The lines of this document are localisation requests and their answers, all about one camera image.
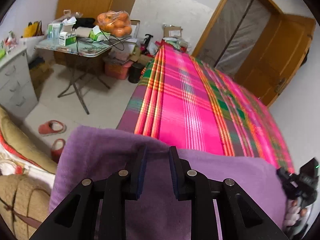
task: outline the yellow bag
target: yellow bag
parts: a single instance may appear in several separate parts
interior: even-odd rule
[[[40,22],[29,22],[28,27],[24,29],[23,38],[30,38],[34,36],[42,36],[42,24]]]

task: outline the drawer handle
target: drawer handle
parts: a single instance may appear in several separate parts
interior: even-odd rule
[[[20,87],[20,83],[19,83],[19,81],[17,81],[17,86],[14,89],[9,89],[9,90],[10,90],[10,92],[15,92],[15,91],[17,91],[17,89],[19,87]]]
[[[20,104],[16,104],[16,106],[22,106],[25,103],[26,99],[24,97],[22,97],[22,102]]]
[[[7,77],[9,77],[9,76],[11,76],[15,71],[16,71],[16,66],[13,65],[13,70],[11,71],[11,73],[7,72],[5,75],[6,75]]]

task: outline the slipper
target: slipper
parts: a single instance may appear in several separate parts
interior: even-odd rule
[[[66,145],[66,141],[64,139],[56,139],[51,147],[51,159],[58,163],[61,153],[64,149],[64,146]]]
[[[38,131],[40,135],[42,136],[48,136],[52,134],[60,134],[65,132],[67,129],[66,125],[62,122],[56,121],[56,120],[50,120],[48,122],[45,122],[44,124],[41,124],[38,128]]]

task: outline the purple blanket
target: purple blanket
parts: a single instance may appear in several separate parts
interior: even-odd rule
[[[126,202],[127,239],[190,239],[191,203],[178,202],[173,194],[168,145],[151,137],[120,130],[80,126],[70,135],[61,155],[50,199],[50,212],[84,178],[105,179],[123,169],[131,154],[147,145],[148,164],[143,193]],[[276,169],[261,158],[227,157],[178,149],[209,179],[233,178],[279,226],[286,197]]]

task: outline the bed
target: bed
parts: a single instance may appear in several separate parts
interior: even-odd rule
[[[275,121],[255,96],[166,45],[146,66],[117,129],[178,148],[263,158],[294,172]]]

